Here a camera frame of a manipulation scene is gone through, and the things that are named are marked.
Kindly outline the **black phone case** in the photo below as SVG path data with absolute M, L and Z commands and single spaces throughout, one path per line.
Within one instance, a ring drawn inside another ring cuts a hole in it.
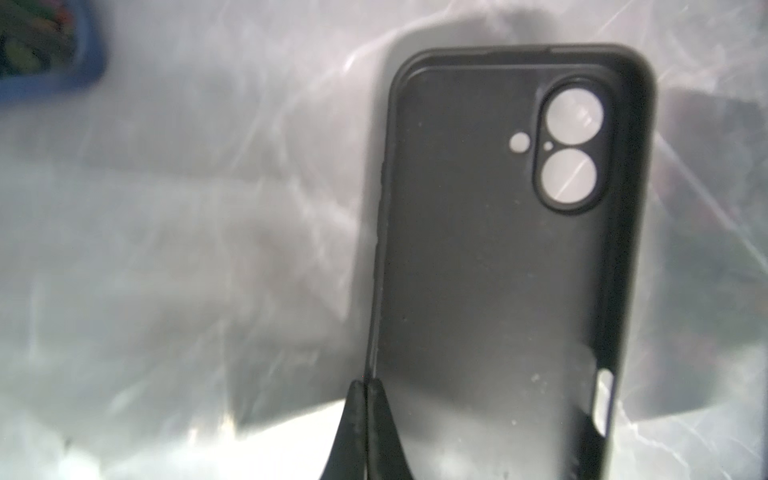
M 655 81 L 615 44 L 420 52 L 389 91 L 365 383 L 414 479 L 599 479 Z

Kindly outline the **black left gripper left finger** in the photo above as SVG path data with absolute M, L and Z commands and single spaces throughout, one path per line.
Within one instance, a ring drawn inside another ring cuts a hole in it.
M 351 382 L 321 480 L 364 480 L 367 468 L 367 402 L 362 381 Z

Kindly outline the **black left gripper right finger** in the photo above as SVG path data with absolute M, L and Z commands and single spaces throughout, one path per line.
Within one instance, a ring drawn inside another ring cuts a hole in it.
M 366 383 L 367 476 L 373 480 L 413 480 L 384 385 Z

